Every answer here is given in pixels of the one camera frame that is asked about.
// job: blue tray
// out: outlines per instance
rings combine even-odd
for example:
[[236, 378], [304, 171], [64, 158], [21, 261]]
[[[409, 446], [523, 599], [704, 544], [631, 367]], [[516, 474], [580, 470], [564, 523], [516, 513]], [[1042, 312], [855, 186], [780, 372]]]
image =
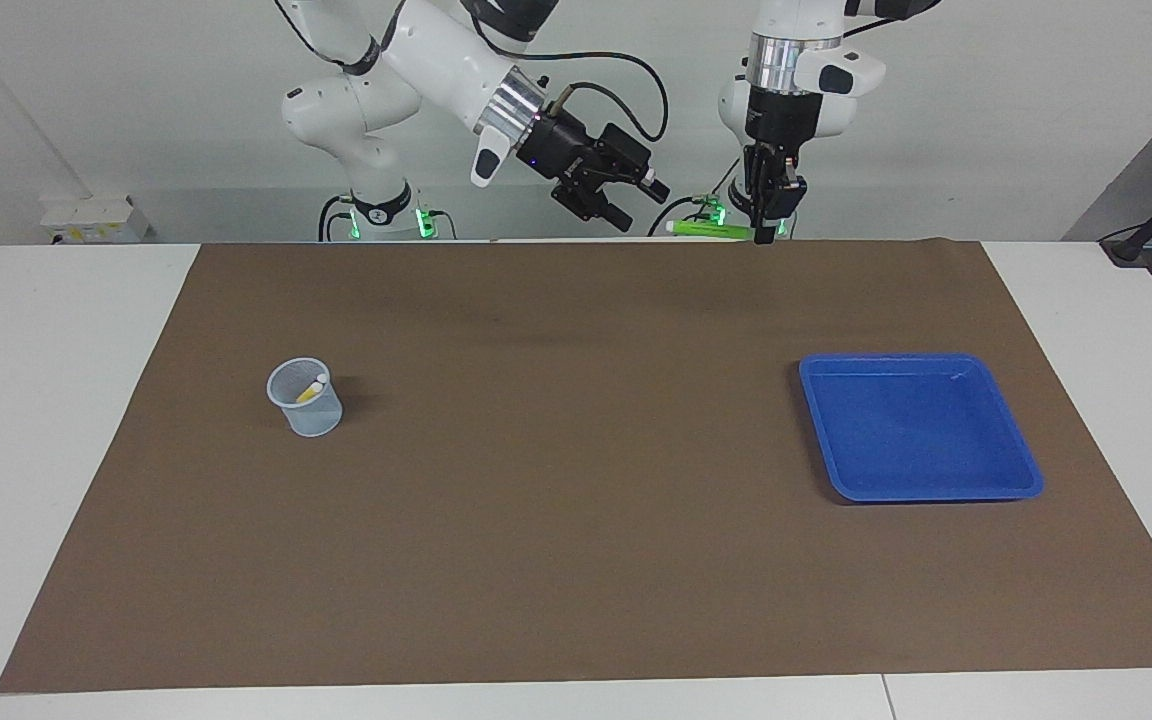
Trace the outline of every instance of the blue tray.
[[799, 366], [847, 500], [1020, 500], [1043, 492], [993, 374], [970, 355], [813, 355]]

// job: green light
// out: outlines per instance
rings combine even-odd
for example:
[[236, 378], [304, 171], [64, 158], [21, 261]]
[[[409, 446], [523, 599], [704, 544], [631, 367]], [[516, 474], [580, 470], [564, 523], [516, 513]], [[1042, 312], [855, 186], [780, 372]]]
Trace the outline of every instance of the green light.
[[434, 218], [430, 218], [426, 211], [416, 209], [416, 225], [420, 228], [420, 240], [438, 237], [438, 225]]

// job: transparent cup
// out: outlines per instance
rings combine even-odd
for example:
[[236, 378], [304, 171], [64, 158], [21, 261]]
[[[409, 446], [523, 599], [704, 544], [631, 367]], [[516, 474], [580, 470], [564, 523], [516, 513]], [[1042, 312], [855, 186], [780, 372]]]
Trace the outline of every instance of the transparent cup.
[[[314, 392], [314, 387], [321, 388]], [[279, 365], [270, 373], [265, 393], [287, 415], [291, 432], [301, 437], [328, 434], [343, 414], [332, 387], [332, 372], [314, 357], [297, 357]]]

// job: blue object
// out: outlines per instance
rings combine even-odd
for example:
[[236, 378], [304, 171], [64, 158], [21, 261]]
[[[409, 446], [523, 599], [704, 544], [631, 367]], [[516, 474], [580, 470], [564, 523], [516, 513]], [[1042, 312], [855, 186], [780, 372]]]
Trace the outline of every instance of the blue object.
[[813, 355], [799, 365], [829, 480], [856, 502], [1020, 500], [1043, 475], [970, 355]]

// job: brown mat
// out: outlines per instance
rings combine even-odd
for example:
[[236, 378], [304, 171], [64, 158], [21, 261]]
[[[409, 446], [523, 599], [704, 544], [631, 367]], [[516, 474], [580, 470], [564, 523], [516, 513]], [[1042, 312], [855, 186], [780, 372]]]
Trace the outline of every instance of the brown mat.
[[[1046, 492], [846, 505], [821, 351], [979, 355]], [[205, 247], [0, 692], [1126, 666], [1152, 541], [978, 245]]]

